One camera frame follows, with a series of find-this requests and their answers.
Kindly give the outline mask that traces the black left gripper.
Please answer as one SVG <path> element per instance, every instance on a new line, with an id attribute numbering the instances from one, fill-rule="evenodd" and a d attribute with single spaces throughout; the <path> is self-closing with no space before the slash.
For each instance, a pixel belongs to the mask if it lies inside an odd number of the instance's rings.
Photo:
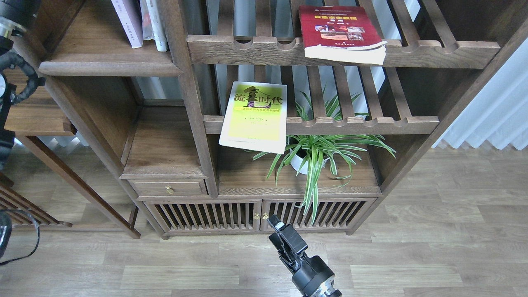
<path id="1" fill-rule="evenodd" d="M 1 23 L 18 28 L 30 28 L 36 20 L 41 2 L 41 0 L 1 0 Z"/>

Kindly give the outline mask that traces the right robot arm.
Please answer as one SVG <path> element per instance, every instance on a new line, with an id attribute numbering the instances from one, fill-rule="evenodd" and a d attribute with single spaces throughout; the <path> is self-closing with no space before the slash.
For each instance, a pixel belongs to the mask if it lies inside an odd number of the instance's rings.
<path id="1" fill-rule="evenodd" d="M 280 260 L 292 273 L 292 282 L 304 297 L 341 297 L 334 289 L 334 272 L 319 256 L 308 257 L 306 242 L 291 224 L 283 223 L 275 214 L 268 218 L 275 229 L 269 236 L 277 248 Z"/>

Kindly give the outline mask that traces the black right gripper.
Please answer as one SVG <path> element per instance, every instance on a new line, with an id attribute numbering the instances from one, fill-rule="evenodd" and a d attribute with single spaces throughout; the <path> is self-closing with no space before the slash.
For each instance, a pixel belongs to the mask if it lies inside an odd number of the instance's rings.
<path id="1" fill-rule="evenodd" d="M 268 219 L 275 232 L 269 236 L 278 251 L 280 260 L 293 274 L 292 282 L 304 297 L 335 297 L 335 274 L 319 257 L 308 257 L 308 248 L 291 224 L 285 224 L 275 214 Z"/>

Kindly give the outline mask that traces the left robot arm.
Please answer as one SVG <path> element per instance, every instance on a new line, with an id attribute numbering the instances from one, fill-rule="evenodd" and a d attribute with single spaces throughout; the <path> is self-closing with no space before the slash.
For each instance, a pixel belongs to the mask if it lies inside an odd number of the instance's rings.
<path id="1" fill-rule="evenodd" d="M 15 132 L 6 128 L 9 112 L 14 105 L 28 99 L 38 87 L 45 84 L 45 79 L 37 74 L 37 71 L 25 58 L 13 49 L 15 36 L 24 35 L 34 24 L 38 10 L 41 7 L 40 0 L 2 0 L 1 12 L 1 170 L 5 168 L 9 155 L 15 141 Z M 26 77 L 25 86 L 18 90 L 18 84 L 10 82 L 5 74 L 6 70 L 20 70 Z M 35 229 L 35 241 L 33 248 L 26 254 L 12 254 L 15 237 L 15 219 L 28 219 L 29 224 Z M 28 258 L 34 254 L 40 244 L 40 226 L 36 218 L 27 207 L 15 206 L 13 209 L 1 210 L 1 265 Z"/>

